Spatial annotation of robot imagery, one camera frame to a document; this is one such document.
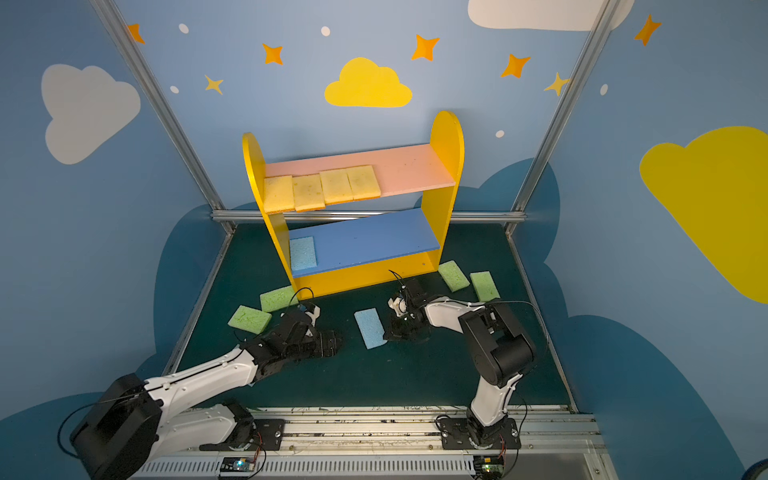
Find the blue sponge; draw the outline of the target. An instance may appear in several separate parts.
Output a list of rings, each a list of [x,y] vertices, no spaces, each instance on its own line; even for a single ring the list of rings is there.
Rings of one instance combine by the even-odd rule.
[[[387,343],[387,340],[384,338],[383,324],[375,308],[357,311],[354,313],[354,318],[365,347],[368,350],[378,348]]]
[[[290,260],[293,272],[317,266],[314,238],[312,236],[290,239]]]

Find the yellow sponge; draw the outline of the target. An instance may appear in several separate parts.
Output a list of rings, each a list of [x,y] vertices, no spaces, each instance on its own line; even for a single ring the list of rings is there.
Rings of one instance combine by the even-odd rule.
[[[319,175],[326,205],[348,203],[354,200],[346,169],[325,170]]]
[[[264,208],[267,214],[284,213],[295,209],[293,177],[268,177],[264,180]]]
[[[381,188],[372,165],[350,167],[346,173],[355,201],[381,197]]]
[[[296,212],[315,211],[326,207],[319,174],[294,176],[293,196]]]

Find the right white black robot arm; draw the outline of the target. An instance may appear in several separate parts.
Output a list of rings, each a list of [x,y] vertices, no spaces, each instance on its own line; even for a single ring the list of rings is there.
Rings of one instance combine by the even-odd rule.
[[[465,302],[427,294],[416,279],[403,282],[388,300],[391,316],[383,338],[412,340],[432,328],[465,338],[479,374],[464,418],[435,419],[445,450],[518,449],[520,428],[508,414],[518,383],[537,357],[534,342],[504,301]]]

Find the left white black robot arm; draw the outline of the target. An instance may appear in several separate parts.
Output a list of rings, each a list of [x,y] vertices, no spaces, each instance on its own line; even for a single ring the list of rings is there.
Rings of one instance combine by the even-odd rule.
[[[320,330],[316,305],[283,313],[276,327],[203,364],[147,380],[115,380],[69,441],[92,479],[127,479],[145,463],[187,449],[257,452],[266,448],[250,411],[236,401],[200,409],[222,393],[251,386],[303,360],[335,356],[334,330]]]

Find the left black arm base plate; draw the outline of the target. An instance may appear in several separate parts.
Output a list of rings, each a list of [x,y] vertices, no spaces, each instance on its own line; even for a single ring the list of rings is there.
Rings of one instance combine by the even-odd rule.
[[[281,447],[286,421],[255,419],[235,426],[222,442],[199,446],[200,451],[278,451]]]

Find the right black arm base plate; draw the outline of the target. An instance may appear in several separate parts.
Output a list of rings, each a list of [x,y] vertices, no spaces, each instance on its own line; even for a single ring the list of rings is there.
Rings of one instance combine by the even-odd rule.
[[[435,419],[444,450],[516,450],[521,447],[515,420],[505,417],[491,426],[474,418],[448,417]]]

